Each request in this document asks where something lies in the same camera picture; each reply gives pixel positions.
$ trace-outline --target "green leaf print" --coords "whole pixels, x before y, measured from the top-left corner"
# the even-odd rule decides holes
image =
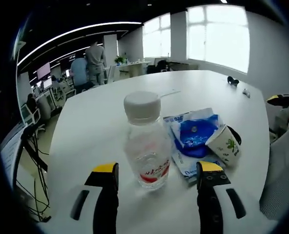
[[[229,139],[227,142],[228,149],[232,149],[232,153],[234,153],[234,148],[235,148],[235,142],[232,139]]]

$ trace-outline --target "white wall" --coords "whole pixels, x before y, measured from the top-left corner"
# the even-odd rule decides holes
[[[130,62],[143,59],[142,27],[127,34],[118,41],[119,55],[124,56]]]
[[[61,77],[62,77],[61,67],[60,67],[60,66],[54,67],[54,68],[51,70],[50,75],[51,75],[51,76],[55,76],[56,78],[61,78]]]
[[[22,106],[27,101],[27,96],[32,93],[32,88],[29,83],[28,72],[18,76],[18,98],[19,105]]]
[[[115,58],[117,56],[117,35],[105,35],[104,36],[104,53],[105,64],[107,67],[115,65]]]
[[[232,76],[261,90],[264,99],[275,94],[289,94],[289,33],[278,23],[255,13],[247,12],[250,31],[250,64],[247,74],[217,64],[186,59],[186,13],[171,15],[171,59],[195,62],[200,70],[211,70]],[[143,55],[142,28],[123,37],[120,50]],[[281,109],[266,104],[269,126]]]
[[[263,16],[248,13],[250,66],[245,82],[259,88],[265,99],[289,94],[289,33],[283,26]],[[279,107],[267,104],[269,125]]]

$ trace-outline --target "paper cup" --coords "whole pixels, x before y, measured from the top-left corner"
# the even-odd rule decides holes
[[[229,166],[234,166],[241,156],[240,146],[226,125],[216,130],[205,145]]]

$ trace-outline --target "man in blue shirt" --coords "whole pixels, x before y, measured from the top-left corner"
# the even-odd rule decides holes
[[[76,94],[82,92],[83,89],[88,90],[94,85],[91,81],[87,81],[87,61],[82,52],[75,54],[75,60],[71,64],[71,72],[73,73],[74,87]]]

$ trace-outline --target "white table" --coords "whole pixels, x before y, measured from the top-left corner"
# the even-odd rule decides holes
[[[250,91],[250,98],[242,94]],[[67,100],[53,135],[48,171],[51,207],[64,194],[84,184],[91,170],[119,163],[117,233],[200,232],[196,186],[189,187],[172,163],[165,186],[142,189],[123,152],[127,118],[123,100],[133,91],[161,95],[162,116],[212,107],[242,138],[238,166],[226,173],[235,186],[260,199],[269,162],[269,125],[261,92],[243,82],[237,88],[227,76],[211,71],[177,71],[144,75],[88,90]]]

